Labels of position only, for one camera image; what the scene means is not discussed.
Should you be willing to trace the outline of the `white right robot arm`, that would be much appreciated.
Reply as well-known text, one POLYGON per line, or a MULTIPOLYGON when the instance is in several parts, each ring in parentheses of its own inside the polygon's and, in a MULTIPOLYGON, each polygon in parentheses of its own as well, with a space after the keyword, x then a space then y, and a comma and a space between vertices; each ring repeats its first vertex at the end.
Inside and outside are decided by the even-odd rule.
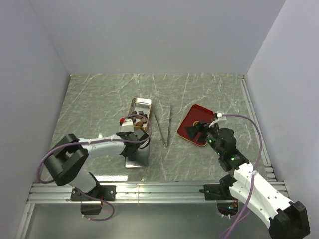
POLYGON ((219 185, 204 185, 200 190, 206 200, 237 199, 247 204, 256 216, 263 221, 273 239, 303 239, 310 234, 310 226, 305 206, 293 202, 281 194, 265 180, 249 160, 236 148, 234 132, 209 127, 199 122, 185 128, 189 139, 206 142, 218 154, 218 161, 227 175, 219 185))

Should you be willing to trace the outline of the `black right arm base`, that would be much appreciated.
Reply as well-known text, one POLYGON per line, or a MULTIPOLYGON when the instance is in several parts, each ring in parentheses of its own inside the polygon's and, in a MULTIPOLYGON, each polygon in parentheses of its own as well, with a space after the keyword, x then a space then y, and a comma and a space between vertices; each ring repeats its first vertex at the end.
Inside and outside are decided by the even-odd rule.
POLYGON ((217 211, 221 217, 234 218, 239 213, 238 200, 231 196, 226 185, 205 184, 199 192, 204 194, 206 201, 216 201, 217 211))

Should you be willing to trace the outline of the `silver tin lid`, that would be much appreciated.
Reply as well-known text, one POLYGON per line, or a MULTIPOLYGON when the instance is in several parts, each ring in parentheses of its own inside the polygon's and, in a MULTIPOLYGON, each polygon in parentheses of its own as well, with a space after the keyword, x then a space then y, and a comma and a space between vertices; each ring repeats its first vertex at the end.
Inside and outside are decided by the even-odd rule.
POLYGON ((149 165, 150 148, 147 143, 142 144, 136 152, 125 158, 126 168, 143 168, 149 165))

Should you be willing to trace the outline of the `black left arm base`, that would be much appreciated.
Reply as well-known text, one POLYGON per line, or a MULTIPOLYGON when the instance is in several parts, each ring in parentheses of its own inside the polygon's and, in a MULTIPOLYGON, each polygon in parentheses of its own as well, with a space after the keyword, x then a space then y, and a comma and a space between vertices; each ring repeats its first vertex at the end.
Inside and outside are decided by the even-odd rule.
POLYGON ((115 200, 115 198, 115 185, 98 185, 88 193, 84 193, 77 188, 73 188, 70 201, 81 203, 80 212, 83 217, 92 221, 101 222, 111 219, 115 214, 115 207, 111 203, 115 200), (104 204, 110 206, 111 214, 104 219, 92 218, 92 216, 98 216, 102 212, 104 204))

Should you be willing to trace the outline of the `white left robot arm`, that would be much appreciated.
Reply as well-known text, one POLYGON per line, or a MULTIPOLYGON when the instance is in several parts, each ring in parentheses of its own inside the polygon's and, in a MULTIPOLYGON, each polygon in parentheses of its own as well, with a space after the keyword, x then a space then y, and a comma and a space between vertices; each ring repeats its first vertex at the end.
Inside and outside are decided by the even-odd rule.
POLYGON ((69 134, 51 150, 43 163, 58 186, 69 184, 82 191, 88 200, 95 200, 100 194, 99 182, 83 169, 84 164, 103 156, 148 159, 149 141, 150 136, 143 129, 96 139, 79 139, 69 134))

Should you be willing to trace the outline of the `metal tweezers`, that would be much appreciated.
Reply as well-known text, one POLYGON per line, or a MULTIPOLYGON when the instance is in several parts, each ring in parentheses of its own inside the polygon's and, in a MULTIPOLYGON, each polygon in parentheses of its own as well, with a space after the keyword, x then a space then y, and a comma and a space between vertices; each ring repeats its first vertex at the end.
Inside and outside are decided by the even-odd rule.
POLYGON ((164 148, 167 148, 170 142, 172 104, 169 104, 168 106, 164 107, 163 110, 159 110, 158 108, 155 108, 154 117, 159 129, 163 146, 164 148))

